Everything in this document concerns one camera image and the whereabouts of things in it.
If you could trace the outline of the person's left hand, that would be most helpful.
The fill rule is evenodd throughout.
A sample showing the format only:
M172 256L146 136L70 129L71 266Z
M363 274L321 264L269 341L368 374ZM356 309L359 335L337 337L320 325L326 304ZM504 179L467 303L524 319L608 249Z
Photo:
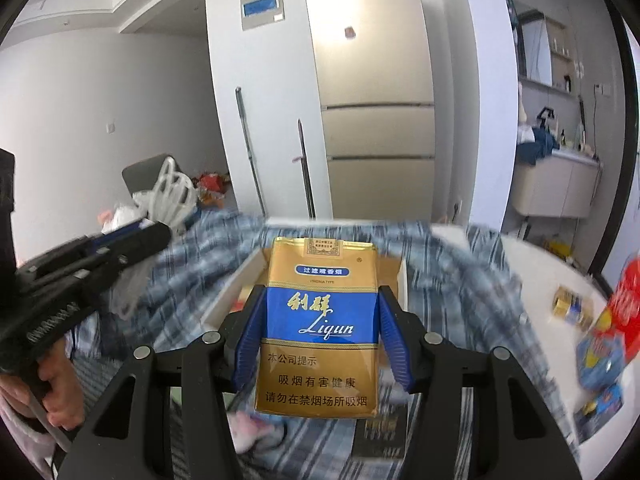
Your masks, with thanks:
M67 431L80 426L85 420L84 395L67 356L65 339L54 344L39 361L38 376L51 386L42 400L48 422ZM30 390L21 378L1 375L1 394L18 414L35 418L29 407Z

